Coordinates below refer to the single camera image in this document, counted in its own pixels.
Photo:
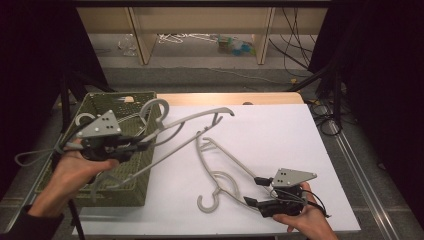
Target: finger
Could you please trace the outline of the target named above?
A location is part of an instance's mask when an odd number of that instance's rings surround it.
[[[104,172],[108,170],[112,170],[119,165],[119,161],[116,159],[107,159],[101,162],[91,162],[93,168],[92,171],[94,174],[99,172]]]
[[[303,190],[306,190],[306,191],[312,192],[312,190],[311,190],[311,186],[310,186],[310,185],[309,185],[309,183],[307,183],[307,182],[302,182],[302,183],[300,183],[300,187],[301,187]],[[309,192],[306,192],[306,199],[308,199],[308,201],[310,201],[310,202],[316,203],[317,201],[315,200],[314,196],[313,196],[311,193],[309,193]]]
[[[76,144],[79,145],[80,147],[82,147],[81,145],[81,138],[76,138],[74,140],[72,140],[72,144]],[[65,145],[65,147],[63,147],[63,151],[65,151],[65,153],[63,154],[63,156],[69,156],[69,157],[76,157],[76,158],[83,158],[83,156],[81,155],[80,151],[81,149],[78,149],[78,147],[70,147],[68,146],[68,143]]]
[[[292,226],[287,226],[287,232],[293,232],[293,230],[294,230],[294,227],[292,227]]]
[[[286,214],[275,214],[274,216],[272,216],[272,218],[275,221],[280,222],[282,224],[286,224],[288,226],[296,225],[296,219]]]

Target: hanger hook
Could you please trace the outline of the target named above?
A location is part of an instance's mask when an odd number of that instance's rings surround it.
[[[219,205],[218,194],[219,194],[220,191],[221,191],[221,188],[217,186],[217,188],[215,189],[215,191],[212,193],[213,205],[211,207],[205,207],[205,206],[203,206],[203,203],[202,203],[203,196],[202,195],[199,195],[199,197],[197,198],[197,206],[199,207],[200,211],[202,211],[204,213],[211,213],[211,212],[215,211],[215,209]]]

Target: triangular metal plate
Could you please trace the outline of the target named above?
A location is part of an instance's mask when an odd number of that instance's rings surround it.
[[[79,138],[121,135],[121,128],[112,110],[98,117],[94,122],[77,133]]]
[[[302,172],[292,169],[280,168],[271,185],[276,188],[292,187],[317,177],[316,173]]]

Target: wrist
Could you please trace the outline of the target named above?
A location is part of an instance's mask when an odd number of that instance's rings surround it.
[[[338,240],[336,233],[331,229],[330,226],[320,228],[320,233],[318,233],[317,238],[313,238],[313,240]]]
[[[28,214],[34,217],[56,218],[62,214],[68,201],[68,197],[61,196],[47,186],[36,198]]]

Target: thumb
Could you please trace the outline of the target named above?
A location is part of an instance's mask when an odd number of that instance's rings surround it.
[[[111,170],[117,167],[118,165],[119,165],[119,161],[115,159],[108,159],[106,161],[101,161],[101,162],[93,162],[92,171],[97,174],[98,172]]]
[[[289,216],[286,214],[275,214],[274,216],[272,216],[272,218],[277,222],[280,222],[282,224],[289,225],[289,226],[293,226],[296,223],[296,220],[294,219],[293,216]]]

